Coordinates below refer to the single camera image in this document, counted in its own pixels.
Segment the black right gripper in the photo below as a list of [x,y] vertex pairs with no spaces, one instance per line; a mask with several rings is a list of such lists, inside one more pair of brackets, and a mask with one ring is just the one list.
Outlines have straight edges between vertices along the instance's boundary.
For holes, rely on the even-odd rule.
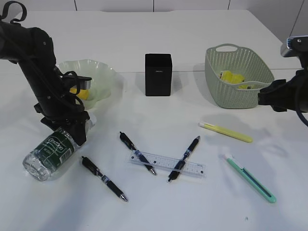
[[308,74],[303,69],[291,80],[275,80],[258,93],[258,104],[269,105],[276,112],[294,111],[296,102],[301,112],[308,111]]

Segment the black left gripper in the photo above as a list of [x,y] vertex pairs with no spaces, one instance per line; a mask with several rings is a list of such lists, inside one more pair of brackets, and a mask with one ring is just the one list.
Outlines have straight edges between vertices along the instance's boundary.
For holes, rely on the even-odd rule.
[[[62,77],[78,75],[74,71],[61,73],[58,69],[42,72],[37,69],[33,71],[33,92],[38,101],[34,106],[37,113],[47,118],[64,117],[74,115],[85,110],[80,98],[70,92],[70,88],[64,85]],[[48,123],[47,126],[56,131],[60,125]],[[86,122],[75,121],[65,125],[67,131],[78,146],[82,146],[86,140]]]

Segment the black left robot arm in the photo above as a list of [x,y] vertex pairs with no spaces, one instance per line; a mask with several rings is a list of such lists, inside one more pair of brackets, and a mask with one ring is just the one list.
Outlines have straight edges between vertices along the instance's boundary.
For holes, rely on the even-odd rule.
[[18,64],[36,99],[34,108],[41,122],[53,131],[63,128],[79,146],[86,142],[86,122],[90,116],[77,94],[90,87],[91,77],[75,71],[62,73],[56,66],[52,38],[38,27],[25,28],[22,16],[0,23],[0,58]]

